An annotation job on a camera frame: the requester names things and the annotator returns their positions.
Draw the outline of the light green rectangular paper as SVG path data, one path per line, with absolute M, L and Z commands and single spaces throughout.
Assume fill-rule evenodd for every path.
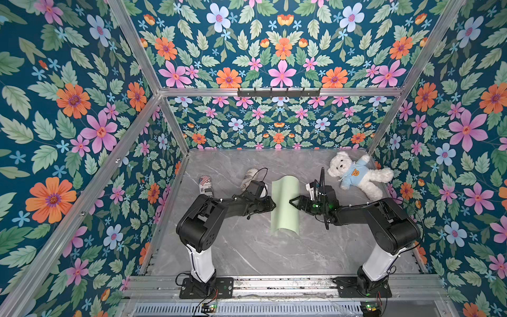
M 299 180 L 294 176 L 284 176 L 272 183 L 271 198 L 276 207 L 271 212 L 271 234 L 279 229 L 293 231 L 297 235 L 300 229 L 299 210 L 290 204 L 290 200 L 300 195 Z

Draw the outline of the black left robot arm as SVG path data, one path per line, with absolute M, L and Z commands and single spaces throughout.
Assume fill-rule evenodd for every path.
M 210 287 L 216 279 L 211 246 L 217 239 L 225 219 L 270 213 L 276 208 L 267 194 L 263 181 L 253 180 L 239 195 L 228 199 L 200 194 L 191 204 L 176 227 L 180 241 L 190 255 L 191 278 Z

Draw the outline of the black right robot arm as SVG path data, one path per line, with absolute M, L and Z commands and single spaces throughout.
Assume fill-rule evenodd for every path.
M 420 229 L 393 198 L 342 206 L 332 187 L 324 186 L 310 196 L 290 199 L 289 203 L 309 215 L 321 216 L 326 228 L 368 225 L 376 246 L 357 272 L 357 285 L 364 290 L 386 281 L 396 259 L 421 236 Z

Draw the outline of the white teddy bear blue hoodie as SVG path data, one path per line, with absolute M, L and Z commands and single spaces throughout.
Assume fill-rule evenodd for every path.
M 351 186 L 364 192 L 371 202 L 383 198 L 383 191 L 377 183 L 387 184 L 394 177 L 394 171 L 389 168 L 370 169 L 370 155 L 365 154 L 357 161 L 352 160 L 346 151 L 339 151 L 330 161 L 327 173 L 333 178 L 339 178 L 342 190 L 349 190 Z

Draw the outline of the striped drink can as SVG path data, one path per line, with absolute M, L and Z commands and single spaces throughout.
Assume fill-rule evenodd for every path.
M 214 197 L 213 184 L 210 176 L 203 175 L 199 178 L 199 193 L 210 198 Z

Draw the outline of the left circuit board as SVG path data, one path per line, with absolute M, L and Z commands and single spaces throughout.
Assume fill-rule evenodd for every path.
M 201 306 L 202 314 L 215 314 L 217 311 L 217 305 L 215 303 L 206 303 Z

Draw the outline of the circuit board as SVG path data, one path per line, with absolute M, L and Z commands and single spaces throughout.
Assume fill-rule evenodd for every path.
M 382 315 L 380 306 L 373 302 L 361 302 L 360 309 L 364 317 L 379 317 Z
M 217 305 L 215 303 L 206 303 L 201 306 L 202 314 L 215 314 L 217 311 Z

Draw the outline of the right circuit board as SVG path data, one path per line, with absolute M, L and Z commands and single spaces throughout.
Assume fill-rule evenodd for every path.
M 361 302 L 360 309 L 364 317 L 379 317 L 382 315 L 380 306 L 373 302 Z

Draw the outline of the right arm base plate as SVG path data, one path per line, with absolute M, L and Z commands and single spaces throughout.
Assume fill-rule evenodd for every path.
M 380 281 L 370 281 L 366 277 L 334 277 L 341 298 L 392 298 L 388 277 Z

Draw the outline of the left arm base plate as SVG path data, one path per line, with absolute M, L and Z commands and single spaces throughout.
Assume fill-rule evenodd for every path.
M 180 299 L 230 299 L 234 290 L 232 277 L 214 277 L 202 283 L 193 277 L 186 277 L 180 289 Z

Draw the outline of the black hook rail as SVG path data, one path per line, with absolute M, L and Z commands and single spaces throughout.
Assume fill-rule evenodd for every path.
M 236 92 L 238 97 L 260 97 L 260 98 L 273 98 L 273 97 L 289 97 L 289 98 L 302 98 L 302 97 L 315 97 L 320 96 L 321 90 L 310 88 L 242 88 Z

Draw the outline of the aluminium front rail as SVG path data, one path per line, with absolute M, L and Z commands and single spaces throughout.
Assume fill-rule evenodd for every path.
M 166 301 L 177 300 L 180 293 L 194 290 L 185 277 L 141 276 L 132 277 L 123 292 L 123 300 Z M 299 276 L 230 276 L 219 278 L 211 295 L 220 299 L 331 299 L 390 301 L 445 301 L 450 299 L 440 278 L 435 274 L 393 274 L 387 284 L 371 291 L 359 291 L 352 275 L 299 275 Z

